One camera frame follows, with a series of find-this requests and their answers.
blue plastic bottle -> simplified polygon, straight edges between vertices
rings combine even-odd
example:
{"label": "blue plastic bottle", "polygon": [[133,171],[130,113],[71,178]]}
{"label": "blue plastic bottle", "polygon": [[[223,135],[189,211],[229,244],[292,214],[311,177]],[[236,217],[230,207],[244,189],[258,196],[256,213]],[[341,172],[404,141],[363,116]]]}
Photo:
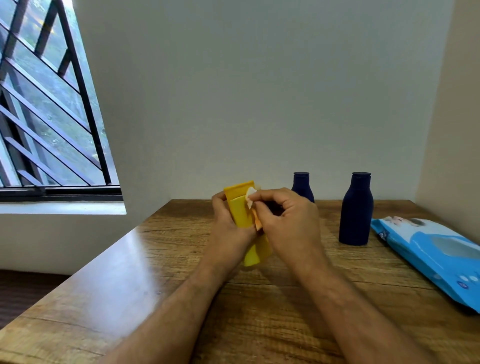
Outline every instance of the blue plastic bottle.
{"label": "blue plastic bottle", "polygon": [[368,242],[373,213],[373,196],[370,191],[371,173],[354,172],[352,182],[342,203],[340,234],[338,240],[348,245],[365,245]]}
{"label": "blue plastic bottle", "polygon": [[313,192],[310,188],[310,174],[308,172],[293,173],[293,187],[292,191],[298,193],[302,197],[308,198],[315,203]]}

white window sill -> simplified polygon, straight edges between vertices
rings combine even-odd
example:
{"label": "white window sill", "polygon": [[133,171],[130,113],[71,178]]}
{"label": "white window sill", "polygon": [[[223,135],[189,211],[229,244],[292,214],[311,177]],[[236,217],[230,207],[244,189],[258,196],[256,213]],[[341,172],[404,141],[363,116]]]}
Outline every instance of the white window sill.
{"label": "white window sill", "polygon": [[0,214],[126,215],[123,202],[4,202]]}

wooden tabletop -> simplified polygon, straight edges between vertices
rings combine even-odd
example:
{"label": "wooden tabletop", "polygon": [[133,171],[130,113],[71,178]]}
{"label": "wooden tabletop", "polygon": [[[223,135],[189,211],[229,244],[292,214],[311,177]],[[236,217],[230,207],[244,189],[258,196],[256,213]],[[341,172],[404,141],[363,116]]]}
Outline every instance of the wooden tabletop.
{"label": "wooden tabletop", "polygon": [[[343,273],[445,363],[480,363],[480,316],[455,304],[372,232],[338,242],[340,201],[317,201],[322,239]],[[376,201],[374,217],[438,219],[411,201]],[[0,362],[90,363],[134,330],[202,256],[210,201],[173,200],[0,331]],[[194,363],[344,363],[298,282],[270,257],[215,297]]]}

blue plastic packet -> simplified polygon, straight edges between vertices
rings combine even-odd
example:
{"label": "blue plastic packet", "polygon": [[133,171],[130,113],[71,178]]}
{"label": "blue plastic packet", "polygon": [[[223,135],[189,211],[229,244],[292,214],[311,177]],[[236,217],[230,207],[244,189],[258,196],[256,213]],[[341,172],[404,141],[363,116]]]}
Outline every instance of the blue plastic packet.
{"label": "blue plastic packet", "polygon": [[480,313],[480,246],[420,218],[373,219],[372,228],[442,291]]}

floor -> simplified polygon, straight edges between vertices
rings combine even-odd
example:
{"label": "floor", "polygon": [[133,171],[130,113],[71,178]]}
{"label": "floor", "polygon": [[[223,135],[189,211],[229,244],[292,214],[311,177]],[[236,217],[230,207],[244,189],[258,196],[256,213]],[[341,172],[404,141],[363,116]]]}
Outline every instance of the floor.
{"label": "floor", "polygon": [[69,276],[0,269],[0,329]]}

